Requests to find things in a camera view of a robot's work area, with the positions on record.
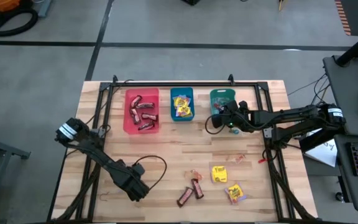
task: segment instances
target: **concrete floor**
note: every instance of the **concrete floor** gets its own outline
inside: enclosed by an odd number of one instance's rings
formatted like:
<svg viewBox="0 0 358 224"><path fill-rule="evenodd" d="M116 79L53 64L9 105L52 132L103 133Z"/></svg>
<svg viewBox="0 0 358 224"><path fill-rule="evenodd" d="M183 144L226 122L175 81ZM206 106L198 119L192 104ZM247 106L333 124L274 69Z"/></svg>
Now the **concrete floor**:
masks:
<svg viewBox="0 0 358 224"><path fill-rule="evenodd" d="M50 14L30 31L6 41L96 42L108 0L55 0ZM103 42L350 46L358 37L342 29L334 0L115 0ZM18 16L6 27L20 24ZM0 220L45 221L64 148L55 130L75 115L93 47L0 45L0 141L31 151L14 158L0 188ZM102 47L92 80L285 81L287 92L318 79L323 57L342 52ZM292 107L309 103L313 86L291 95ZM326 96L333 102L331 93ZM357 222L351 204L335 201L334 177L310 177L319 217Z"/></svg>

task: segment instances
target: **blue bin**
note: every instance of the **blue bin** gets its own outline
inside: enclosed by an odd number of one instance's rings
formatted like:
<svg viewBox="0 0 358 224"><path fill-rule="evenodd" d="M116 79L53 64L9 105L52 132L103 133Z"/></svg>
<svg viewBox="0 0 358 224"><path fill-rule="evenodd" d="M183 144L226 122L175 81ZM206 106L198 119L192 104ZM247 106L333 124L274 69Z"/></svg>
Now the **blue bin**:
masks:
<svg viewBox="0 0 358 224"><path fill-rule="evenodd" d="M176 113L177 111L175 110L175 105L173 103L173 97L175 96L179 96L179 95L186 95L187 97L191 98L190 101L190 109L191 112L193 113L193 116L188 117L188 118L182 118L182 117L177 117ZM195 116L195 112L194 112L194 97L193 97L193 89L190 87L186 87L186 88L172 88L171 89L171 117L173 121L191 121Z"/></svg>

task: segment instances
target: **wooden tabletop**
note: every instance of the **wooden tabletop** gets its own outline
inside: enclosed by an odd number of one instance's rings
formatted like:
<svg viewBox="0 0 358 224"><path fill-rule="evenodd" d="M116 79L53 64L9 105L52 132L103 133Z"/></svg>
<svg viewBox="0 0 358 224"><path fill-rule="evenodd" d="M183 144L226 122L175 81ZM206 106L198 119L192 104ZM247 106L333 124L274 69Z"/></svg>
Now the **wooden tabletop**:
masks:
<svg viewBox="0 0 358 224"><path fill-rule="evenodd" d="M287 110L290 105L281 80L267 81L273 109ZM77 118L87 121L94 114L100 82L85 82L83 85ZM157 134L128 135L124 132L124 97L129 88L121 88L113 96L104 151L114 160L122 159L131 165L146 155L163 157L167 173L149 194L140 202L131 202L126 193L116 187L110 175L101 171L94 222L254 222L277 221L273 193L267 163L259 164L264 150L261 132L229 133L225 128L218 135L210 135L204 129L204 122L211 114L209 93L211 87L194 87L195 118L192 122L173 122L170 117L170 88L159 88L160 130ZM257 110L255 91L251 87L233 87L237 102L245 100L250 110ZM235 163L239 154L246 158ZM285 167L291 191L301 204L314 216L316 208L311 194L308 176L301 151L288 147L283 150ZM85 155L75 152L65 161L52 218L61 215L77 195L83 175ZM164 165L158 159L144 159L145 174L142 180L151 186L161 176ZM211 166L226 166L227 183L213 184L210 178ZM185 175L195 169L204 179L200 186L205 194L197 200L192 197L184 207L179 208L176 200L185 187L191 187L190 178ZM247 199L231 205L224 189L240 183ZM287 213L284 194L282 206ZM88 211L89 194L84 213Z"/></svg>

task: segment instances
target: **black hose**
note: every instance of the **black hose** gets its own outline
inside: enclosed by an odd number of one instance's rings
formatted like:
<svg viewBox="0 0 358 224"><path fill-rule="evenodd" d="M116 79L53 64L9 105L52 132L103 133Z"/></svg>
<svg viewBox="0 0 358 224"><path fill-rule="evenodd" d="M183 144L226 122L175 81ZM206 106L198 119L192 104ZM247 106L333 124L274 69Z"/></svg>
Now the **black hose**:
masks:
<svg viewBox="0 0 358 224"><path fill-rule="evenodd" d="M9 37L16 34L21 34L29 29L31 29L38 21L38 12L34 9L17 9L13 10L12 12L7 12L4 14L4 17L0 20L0 23L2 23L0 26L5 24L7 21L12 19L13 17L23 14L23 13L29 13L31 14L31 19L28 23L24 24L21 27L6 30L6 31L0 31L0 37Z"/></svg>

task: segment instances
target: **pink plastic bin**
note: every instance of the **pink plastic bin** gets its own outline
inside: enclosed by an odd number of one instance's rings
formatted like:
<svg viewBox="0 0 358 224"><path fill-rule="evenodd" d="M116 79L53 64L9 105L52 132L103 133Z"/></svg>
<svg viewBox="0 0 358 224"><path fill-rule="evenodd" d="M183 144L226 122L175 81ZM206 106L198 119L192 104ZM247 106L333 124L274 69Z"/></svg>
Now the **pink plastic bin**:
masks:
<svg viewBox="0 0 358 224"><path fill-rule="evenodd" d="M134 124L132 116L129 113L132 100L137 96L142 96L140 103L154 103L154 109L137 109L137 113L140 116L142 122L140 124ZM125 111L124 111L124 131L128 134L152 134L157 133L159 130L159 118L154 121L155 126L152 129L139 131L138 128L145 123L150 122L150 119L142 119L142 113L159 114L159 93L158 88L139 88L127 90L125 93Z"/></svg>

